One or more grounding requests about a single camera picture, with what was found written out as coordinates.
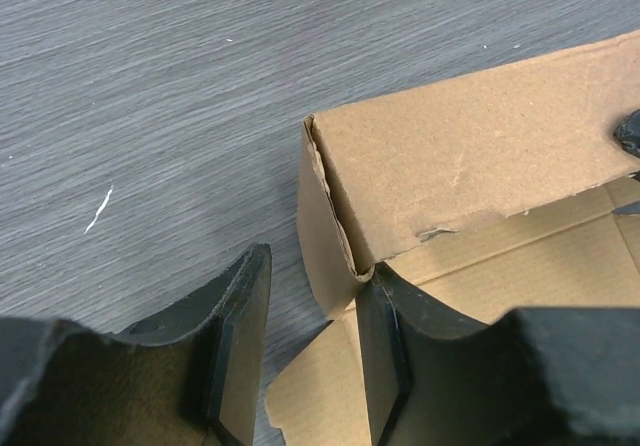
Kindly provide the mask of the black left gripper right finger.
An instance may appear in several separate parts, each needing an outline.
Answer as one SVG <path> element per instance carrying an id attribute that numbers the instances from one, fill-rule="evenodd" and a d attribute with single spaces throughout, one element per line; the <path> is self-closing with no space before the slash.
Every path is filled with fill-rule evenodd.
<path id="1" fill-rule="evenodd" d="M 356 298 L 376 445 L 635 445 L 639 312 L 471 318 L 380 263 Z"/>

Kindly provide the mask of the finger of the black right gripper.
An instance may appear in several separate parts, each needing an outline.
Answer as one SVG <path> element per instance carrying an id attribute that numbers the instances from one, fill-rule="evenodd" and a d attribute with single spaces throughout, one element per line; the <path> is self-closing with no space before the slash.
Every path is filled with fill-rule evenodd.
<path id="1" fill-rule="evenodd" d="M 630 176 L 636 182 L 640 182 L 640 172 L 637 171 Z M 633 216 L 640 214 L 640 200 L 614 208 L 611 213 L 617 216 Z"/>
<path id="2" fill-rule="evenodd" d="M 640 156 L 640 110 L 626 116 L 613 131 L 613 138 L 632 156 Z"/>

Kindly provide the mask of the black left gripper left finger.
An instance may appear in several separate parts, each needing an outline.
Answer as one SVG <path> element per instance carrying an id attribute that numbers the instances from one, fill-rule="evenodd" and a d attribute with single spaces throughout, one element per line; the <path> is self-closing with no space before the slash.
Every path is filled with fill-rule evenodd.
<path id="1" fill-rule="evenodd" d="M 63 318 L 1 321 L 5 445 L 249 445 L 271 250 L 118 333 Z"/>

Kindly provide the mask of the brown cardboard box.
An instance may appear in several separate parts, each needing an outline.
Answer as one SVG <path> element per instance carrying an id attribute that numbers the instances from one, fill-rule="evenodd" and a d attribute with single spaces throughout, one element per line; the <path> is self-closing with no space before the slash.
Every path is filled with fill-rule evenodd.
<path id="1" fill-rule="evenodd" d="M 519 307 L 639 312 L 639 35 L 309 115 L 297 230 L 329 326 L 271 383 L 290 445 L 371 440 L 356 298 L 384 263 L 484 324 Z"/>

